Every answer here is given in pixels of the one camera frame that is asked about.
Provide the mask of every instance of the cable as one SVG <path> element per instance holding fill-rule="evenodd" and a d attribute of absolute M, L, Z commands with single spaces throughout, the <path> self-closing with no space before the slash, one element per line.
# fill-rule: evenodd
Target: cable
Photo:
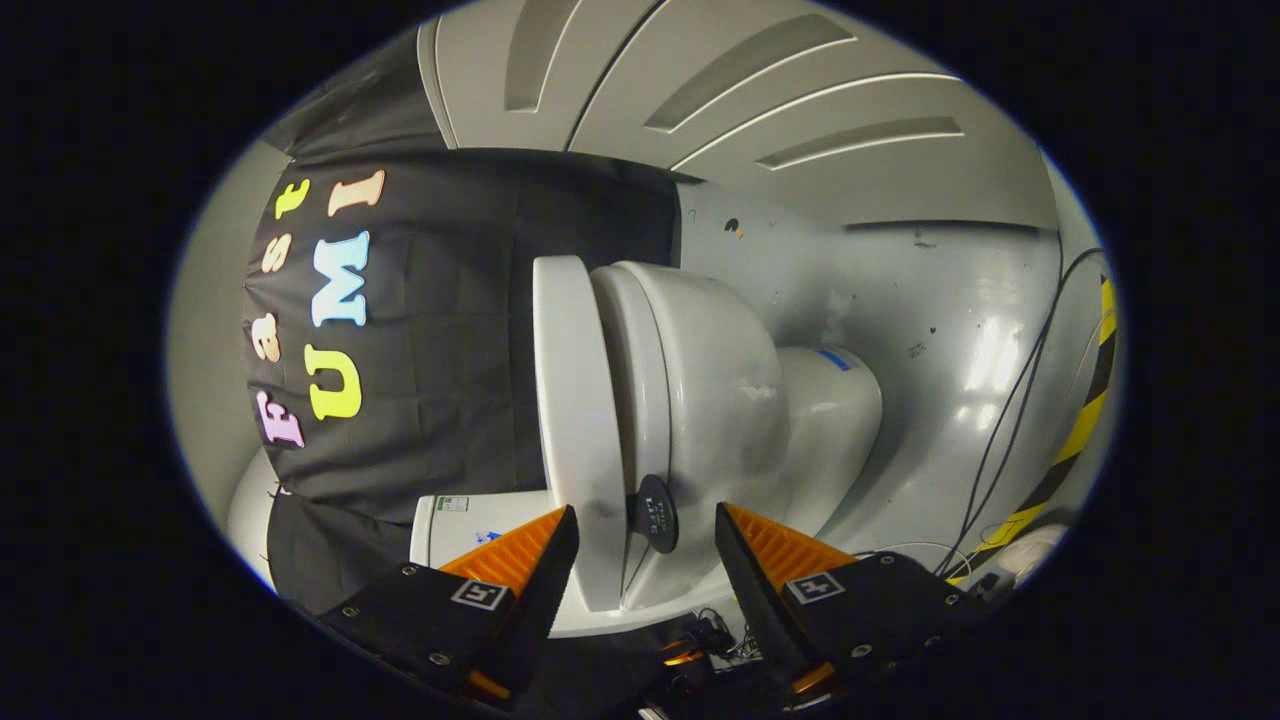
<path fill-rule="evenodd" d="M 942 544 L 941 542 L 927 542 L 927 541 L 900 542 L 897 544 L 884 546 L 884 547 L 882 547 L 879 550 L 868 550 L 868 551 L 863 551 L 863 552 L 854 552 L 851 555 L 854 557 L 858 557 L 859 555 L 876 555 L 877 552 L 884 552 L 886 550 L 895 550 L 895 548 L 899 548 L 899 547 L 906 547 L 906 546 L 911 546 L 911 544 L 927 544 L 927 546 L 931 546 L 931 547 L 941 547 L 942 550 L 948 551 L 947 555 L 942 557 L 942 564 L 943 565 L 946 565 L 947 560 L 950 560 L 952 555 L 960 555 L 960 552 L 957 552 L 956 548 L 954 548 L 951 546 Z M 969 584 L 973 584 L 973 578 L 972 578 L 972 575 L 973 575 L 973 566 L 969 565 L 969 559 L 965 557 L 964 555 L 960 555 L 960 562 L 964 562 L 964 566 L 969 568 L 969 575 L 970 575 Z"/>
<path fill-rule="evenodd" d="M 1062 258 L 1062 255 L 1061 255 L 1061 252 L 1062 252 L 1062 237 L 1061 236 L 1059 236 L 1057 243 L 1059 243 L 1059 261 L 1061 263 L 1061 258 Z M 952 551 L 956 551 L 956 550 L 960 548 L 960 543 L 964 542 L 964 536 L 968 534 L 969 530 L 973 529 L 974 524 L 977 524 L 978 518 L 982 515 L 983 509 L 987 506 L 987 501 L 991 500 L 991 496 L 992 496 L 992 493 L 996 489 L 996 484 L 1000 482 L 1000 475 L 1004 473 L 1005 465 L 1009 462 L 1009 456 L 1012 452 L 1014 441 L 1018 439 L 1018 430 L 1021 427 L 1023 415 L 1027 411 L 1027 404 L 1028 404 L 1028 400 L 1030 398 L 1032 387 L 1036 383 L 1036 374 L 1039 370 L 1039 361 L 1041 361 L 1041 359 L 1044 355 L 1044 341 L 1048 337 L 1050 327 L 1052 327 L 1053 315 L 1057 313 L 1057 302 L 1062 297 L 1062 291 L 1066 288 L 1066 281 L 1070 279 L 1071 273 L 1075 272 L 1075 269 L 1080 266 L 1080 263 L 1084 261 L 1085 258 L 1089 258 L 1092 255 L 1101 254 L 1101 252 L 1102 252 L 1101 247 L 1091 247 L 1091 249 L 1085 250 L 1084 252 L 1080 252 L 1079 255 L 1076 255 L 1075 259 L 1071 260 L 1071 264 L 1068 266 L 1068 269 L 1066 269 L 1065 273 L 1060 272 L 1060 278 L 1059 278 L 1059 282 L 1057 282 L 1057 290 L 1053 292 L 1053 300 L 1050 304 L 1048 315 L 1044 318 L 1044 324 L 1041 327 L 1039 336 L 1036 338 L 1036 343 L 1032 347 L 1032 352 L 1030 352 L 1030 355 L 1028 355 L 1027 363 L 1023 364 L 1023 370 L 1018 374 L 1018 380 L 1014 382 L 1014 387 L 1009 392 L 1009 397 L 1005 400 L 1005 407 L 1000 411 L 1000 418 L 996 420 L 996 427 L 992 429 L 991 437 L 987 439 L 987 448 L 982 454 L 982 461 L 978 464 L 978 473 L 974 475 L 973 487 L 969 491 L 969 505 L 965 507 L 965 516 L 964 516 L 964 520 L 960 524 L 960 533 L 956 537 L 955 544 L 951 546 Z M 991 486 L 987 488 L 987 495 L 983 496 L 982 502 L 978 505 L 977 511 L 973 511 L 973 501 L 974 501 L 974 498 L 978 495 L 978 486 L 982 482 L 982 470 L 983 470 L 983 468 L 987 464 L 987 456 L 991 452 L 991 446 L 996 441 L 996 434 L 1000 432 L 1000 425 L 1004 423 L 1005 414 L 1009 411 L 1009 406 L 1012 404 L 1014 395 L 1018 393 L 1018 386 L 1021 384 L 1023 375 L 1027 374 L 1028 365 L 1030 365 L 1032 374 L 1027 379 L 1027 391 L 1023 393 L 1023 402 L 1018 407 L 1018 415 L 1014 419 L 1014 429 L 1012 429 L 1012 432 L 1009 436 L 1009 442 L 1005 443 L 1005 455 L 1004 455 L 1004 457 L 1000 461 L 1000 466 L 996 469 L 996 475 L 992 478 Z M 942 570 L 943 570 L 943 568 L 946 568 L 946 562 L 947 562 L 946 559 L 943 559 L 942 562 L 938 564 L 937 569 L 934 569 L 934 574 L 941 574 Z"/>
<path fill-rule="evenodd" d="M 1023 375 L 1027 374 L 1027 368 L 1030 365 L 1032 359 L 1037 356 L 1041 345 L 1041 338 L 1044 336 L 1044 328 L 1048 327 L 1048 320 L 1053 316 L 1053 310 L 1057 307 L 1057 297 L 1062 290 L 1062 263 L 1064 263 L 1062 233 L 1057 233 L 1057 273 L 1055 273 L 1057 275 L 1057 288 L 1055 290 L 1053 297 L 1050 301 L 1050 311 L 1048 315 L 1046 315 L 1044 318 L 1044 325 L 1041 327 L 1041 334 L 1037 336 L 1036 342 L 1032 345 L 1032 351 L 1030 354 L 1027 355 L 1027 361 L 1023 363 L 1023 369 L 1020 373 L 1018 373 L 1018 379 L 1014 380 L 1014 387 L 1009 391 L 1009 397 L 1005 398 L 1005 406 L 1001 407 L 1000 410 L 1000 416 L 996 419 L 996 425 L 991 429 L 991 437 L 987 438 L 987 447 L 982 451 L 982 460 L 978 462 L 978 471 L 974 473 L 973 487 L 969 488 L 969 503 L 965 505 L 964 518 L 960 520 L 961 528 L 964 528 L 965 524 L 969 523 L 969 515 L 970 512 L 973 512 L 973 501 L 978 498 L 978 484 L 982 482 L 982 470 L 987 466 L 987 456 L 991 455 L 991 446 L 995 445 L 996 442 L 996 434 L 1000 433 L 1000 427 L 1005 423 L 1005 414 L 1009 413 L 1009 406 L 1014 402 L 1014 395 L 1018 393 L 1018 386 L 1023 383 Z M 960 533 L 960 537 L 956 538 L 955 546 L 952 547 L 955 550 L 959 550 L 961 541 L 964 541 L 963 530 Z M 943 556 L 942 562 L 938 562 L 938 566 L 933 569 L 933 573 L 934 574 L 942 573 L 942 569 L 946 568 L 947 560 L 950 557 L 951 555 Z"/>

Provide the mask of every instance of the white object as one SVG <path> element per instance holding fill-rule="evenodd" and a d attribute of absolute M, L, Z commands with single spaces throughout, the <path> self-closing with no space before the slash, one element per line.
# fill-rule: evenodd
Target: white object
<path fill-rule="evenodd" d="M 266 450 L 259 447 L 236 486 L 227 512 L 227 539 L 271 592 L 275 592 L 275 583 L 271 582 L 271 568 L 266 561 L 266 527 L 271 519 L 276 488 L 279 479 L 271 469 L 271 461 L 266 457 Z"/>
<path fill-rule="evenodd" d="M 408 561 L 440 568 L 552 510 L 544 489 L 419 498 Z"/>
<path fill-rule="evenodd" d="M 548 491 L 422 498 L 411 560 L 439 568 L 485 533 L 573 505 L 575 582 L 552 637 L 731 602 L 716 505 L 815 534 L 879 429 L 879 386 L 861 359 L 774 347 L 736 292 L 695 273 L 623 261 L 588 274 L 577 258 L 539 258 L 534 338 Z M 626 529 L 626 495 L 650 473 L 676 502 L 680 541 L 668 555 Z"/>
<path fill-rule="evenodd" d="M 577 514 L 570 579 L 589 610 L 611 610 L 627 534 L 622 447 L 600 315 L 577 258 L 534 260 L 534 368 L 547 488 Z"/>
<path fill-rule="evenodd" d="M 1053 552 L 1065 534 L 1065 525 L 1055 524 L 1037 528 L 1009 543 L 1009 547 L 996 556 L 996 562 L 1014 574 L 1014 587 L 1018 587 Z"/>

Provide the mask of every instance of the toilet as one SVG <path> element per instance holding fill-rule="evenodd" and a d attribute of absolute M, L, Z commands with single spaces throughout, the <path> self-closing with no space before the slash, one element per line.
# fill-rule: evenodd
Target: toilet
<path fill-rule="evenodd" d="M 622 261 L 588 273 L 576 256 L 547 256 L 532 274 L 547 507 L 576 510 L 571 583 L 585 611 L 678 605 L 719 565 L 718 502 L 822 529 L 879 429 L 879 384 L 860 357 L 776 347 L 733 290 L 691 272 Z M 627 528 L 627 496 L 646 475 L 675 502 L 667 553 Z"/>

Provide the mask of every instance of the gray wall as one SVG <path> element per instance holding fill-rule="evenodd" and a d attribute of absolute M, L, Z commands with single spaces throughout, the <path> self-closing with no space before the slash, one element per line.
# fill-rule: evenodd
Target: gray wall
<path fill-rule="evenodd" d="M 261 447 L 241 370 L 241 278 L 262 210 L 289 158 L 255 142 L 218 184 L 192 232 L 169 307 L 165 383 L 174 433 L 219 529 Z"/>

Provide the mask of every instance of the pink letter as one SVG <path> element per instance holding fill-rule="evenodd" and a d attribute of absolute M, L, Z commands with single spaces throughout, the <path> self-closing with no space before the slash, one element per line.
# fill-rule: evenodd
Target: pink letter
<path fill-rule="evenodd" d="M 266 392 L 261 389 L 257 391 L 257 413 L 262 416 L 266 439 L 275 442 L 283 438 L 298 447 L 306 447 L 302 442 L 302 428 L 298 427 L 297 415 L 289 415 L 289 411 L 278 402 L 268 402 Z"/>

